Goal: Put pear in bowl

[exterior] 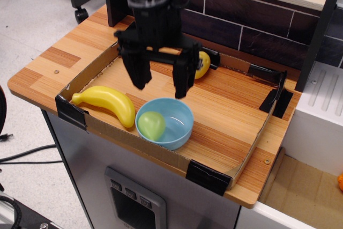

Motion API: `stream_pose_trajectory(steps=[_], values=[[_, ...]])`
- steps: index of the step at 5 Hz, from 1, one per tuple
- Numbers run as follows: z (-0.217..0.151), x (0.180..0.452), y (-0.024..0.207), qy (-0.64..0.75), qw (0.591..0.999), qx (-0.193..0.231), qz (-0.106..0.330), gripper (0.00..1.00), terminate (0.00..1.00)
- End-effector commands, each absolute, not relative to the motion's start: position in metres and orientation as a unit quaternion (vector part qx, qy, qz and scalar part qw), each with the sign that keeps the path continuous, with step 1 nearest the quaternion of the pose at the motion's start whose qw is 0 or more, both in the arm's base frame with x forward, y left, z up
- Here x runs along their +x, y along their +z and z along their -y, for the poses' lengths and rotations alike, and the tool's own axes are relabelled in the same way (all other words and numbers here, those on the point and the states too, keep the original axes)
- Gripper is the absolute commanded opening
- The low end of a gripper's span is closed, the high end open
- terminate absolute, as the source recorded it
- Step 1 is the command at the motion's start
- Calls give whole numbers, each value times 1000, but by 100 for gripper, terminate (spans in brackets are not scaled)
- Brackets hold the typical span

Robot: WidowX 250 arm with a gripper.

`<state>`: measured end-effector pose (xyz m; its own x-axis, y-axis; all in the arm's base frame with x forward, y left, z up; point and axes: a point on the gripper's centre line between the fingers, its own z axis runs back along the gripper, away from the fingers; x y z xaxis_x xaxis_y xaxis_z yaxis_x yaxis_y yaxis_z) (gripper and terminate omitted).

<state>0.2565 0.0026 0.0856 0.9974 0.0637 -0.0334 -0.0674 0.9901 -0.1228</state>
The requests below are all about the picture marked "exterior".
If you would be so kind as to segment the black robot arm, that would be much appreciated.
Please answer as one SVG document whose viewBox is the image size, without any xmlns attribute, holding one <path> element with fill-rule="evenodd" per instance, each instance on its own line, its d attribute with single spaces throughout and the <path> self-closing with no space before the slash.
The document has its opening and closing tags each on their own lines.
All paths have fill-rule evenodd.
<svg viewBox="0 0 343 229">
<path fill-rule="evenodd" d="M 193 87 L 200 68 L 201 43 L 182 33 L 178 0 L 127 0 L 135 27 L 117 31 L 119 55 L 134 86 L 142 90 L 152 79 L 150 62 L 173 66 L 175 97 Z"/>
</svg>

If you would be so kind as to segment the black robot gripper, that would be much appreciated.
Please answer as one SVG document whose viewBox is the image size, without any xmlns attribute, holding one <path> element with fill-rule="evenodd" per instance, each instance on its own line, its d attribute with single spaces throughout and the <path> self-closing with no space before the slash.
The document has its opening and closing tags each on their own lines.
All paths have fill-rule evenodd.
<svg viewBox="0 0 343 229">
<path fill-rule="evenodd" d="M 135 25 L 126 31 L 117 31 L 115 36 L 132 83 L 142 90 L 150 82 L 149 59 L 174 62 L 175 98 L 184 98 L 193 87 L 201 61 L 200 45 L 181 32 L 181 6 L 176 0 L 128 0 L 128 7 L 133 10 Z M 163 47 L 177 47 L 183 51 L 176 58 L 153 54 Z"/>
</svg>

